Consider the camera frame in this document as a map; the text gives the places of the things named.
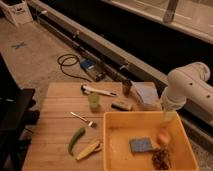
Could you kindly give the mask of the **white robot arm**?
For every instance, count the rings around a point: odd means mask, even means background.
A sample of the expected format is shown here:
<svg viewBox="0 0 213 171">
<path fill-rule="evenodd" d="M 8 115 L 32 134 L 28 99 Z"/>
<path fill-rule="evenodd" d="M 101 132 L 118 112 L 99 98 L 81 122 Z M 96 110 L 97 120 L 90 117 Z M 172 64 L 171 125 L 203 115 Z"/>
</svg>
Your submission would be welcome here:
<svg viewBox="0 0 213 171">
<path fill-rule="evenodd" d="M 168 85 L 161 94 L 165 123 L 175 117 L 176 110 L 181 109 L 187 100 L 213 116 L 213 87 L 207 83 L 210 75 L 209 67 L 203 62 L 193 62 L 168 73 Z"/>
</svg>

